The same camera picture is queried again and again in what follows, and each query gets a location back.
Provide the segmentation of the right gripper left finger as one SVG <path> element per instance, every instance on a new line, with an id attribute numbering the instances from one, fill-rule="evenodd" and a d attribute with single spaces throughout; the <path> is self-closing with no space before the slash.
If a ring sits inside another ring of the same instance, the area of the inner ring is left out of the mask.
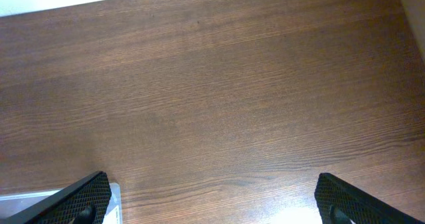
<path id="1" fill-rule="evenodd" d="M 112 191 L 107 174 L 95 171 L 46 199 L 2 219 L 1 222 L 101 224 L 111 197 Z"/>

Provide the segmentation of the clear plastic container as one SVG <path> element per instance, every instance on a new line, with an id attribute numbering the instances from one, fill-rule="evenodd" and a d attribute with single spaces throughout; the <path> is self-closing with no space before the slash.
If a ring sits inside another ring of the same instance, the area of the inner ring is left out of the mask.
<path id="1" fill-rule="evenodd" d="M 112 196 L 108 204 L 103 224 L 122 224 L 121 190 L 118 183 L 110 183 Z M 48 189 L 26 193 L 1 195 L 1 219 L 6 219 L 18 212 L 50 197 L 61 189 Z"/>

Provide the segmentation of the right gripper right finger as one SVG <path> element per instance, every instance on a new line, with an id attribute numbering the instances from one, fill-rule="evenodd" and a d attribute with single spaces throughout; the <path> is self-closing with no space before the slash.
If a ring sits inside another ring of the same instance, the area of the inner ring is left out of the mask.
<path id="1" fill-rule="evenodd" d="M 314 192 L 323 224 L 424 224 L 331 173 L 321 173 Z"/>

